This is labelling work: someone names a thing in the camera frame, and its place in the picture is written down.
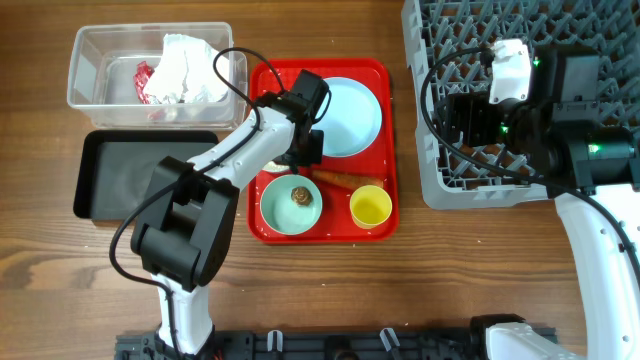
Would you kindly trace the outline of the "light blue bowl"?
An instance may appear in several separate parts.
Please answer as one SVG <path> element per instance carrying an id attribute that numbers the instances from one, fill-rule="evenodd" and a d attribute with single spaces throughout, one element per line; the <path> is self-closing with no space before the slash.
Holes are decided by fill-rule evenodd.
<path id="1" fill-rule="evenodd" d="M 290 168 L 288 165 L 277 164 L 274 161 L 269 161 L 262 170 L 272 174 L 279 174 L 288 172 Z"/>

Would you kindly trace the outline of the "brown food scrap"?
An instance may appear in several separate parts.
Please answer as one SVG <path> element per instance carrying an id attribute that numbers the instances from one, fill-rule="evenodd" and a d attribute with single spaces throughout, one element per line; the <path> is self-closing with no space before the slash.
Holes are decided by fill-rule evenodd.
<path id="1" fill-rule="evenodd" d="M 313 202 L 313 195 L 308 188 L 299 186 L 292 189 L 291 199 L 298 206 L 309 206 Z"/>

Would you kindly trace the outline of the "orange carrot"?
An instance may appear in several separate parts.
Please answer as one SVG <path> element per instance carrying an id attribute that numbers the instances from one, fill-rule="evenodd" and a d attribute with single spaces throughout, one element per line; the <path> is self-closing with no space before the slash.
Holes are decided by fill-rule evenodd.
<path id="1" fill-rule="evenodd" d="M 349 190 L 357 190 L 360 187 L 369 185 L 380 188 L 384 187 L 384 181 L 375 177 L 336 173 L 317 169 L 311 171 L 311 176 L 313 179 Z"/>

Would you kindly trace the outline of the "mint green bowl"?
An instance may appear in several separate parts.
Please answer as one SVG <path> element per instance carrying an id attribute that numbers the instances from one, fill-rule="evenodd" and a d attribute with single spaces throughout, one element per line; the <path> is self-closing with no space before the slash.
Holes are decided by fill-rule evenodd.
<path id="1" fill-rule="evenodd" d="M 295 187 L 308 188 L 313 195 L 309 206 L 298 206 L 291 199 Z M 282 235 L 300 235 L 310 230 L 323 211 L 319 188 L 301 175 L 283 175 L 272 180 L 263 190 L 259 201 L 260 214 L 269 228 Z"/>

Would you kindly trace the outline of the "yellow plastic cup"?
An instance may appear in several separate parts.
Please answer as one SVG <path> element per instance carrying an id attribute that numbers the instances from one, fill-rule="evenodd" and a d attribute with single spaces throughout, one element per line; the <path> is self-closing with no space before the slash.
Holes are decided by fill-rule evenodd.
<path id="1" fill-rule="evenodd" d="M 362 229 L 372 229 L 386 222 L 392 213 L 390 195 L 381 187 L 365 185 L 356 189 L 349 201 L 353 222 Z"/>

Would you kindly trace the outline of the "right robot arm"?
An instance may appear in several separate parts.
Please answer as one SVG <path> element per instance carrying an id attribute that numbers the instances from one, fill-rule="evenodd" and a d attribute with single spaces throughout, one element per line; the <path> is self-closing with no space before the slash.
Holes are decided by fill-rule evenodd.
<path id="1" fill-rule="evenodd" d="M 477 48 L 490 85 L 446 98 L 427 122 L 452 148 L 500 143 L 528 159 L 512 177 L 542 185 L 568 235 L 591 359 L 639 355 L 639 143 L 599 117 L 599 57 L 517 39 Z"/>

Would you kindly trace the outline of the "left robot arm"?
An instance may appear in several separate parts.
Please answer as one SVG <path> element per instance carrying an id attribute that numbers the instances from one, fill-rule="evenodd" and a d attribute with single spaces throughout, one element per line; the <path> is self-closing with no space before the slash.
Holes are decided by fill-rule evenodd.
<path id="1" fill-rule="evenodd" d="M 272 160 L 291 168 L 317 164 L 323 134 L 314 129 L 330 92 L 268 92 L 222 142 L 187 161 L 166 157 L 153 171 L 144 201 L 126 218 L 131 250 L 157 287 L 161 325 L 155 350 L 166 359 L 213 353 L 215 327 L 208 285 L 228 253 L 239 194 Z"/>

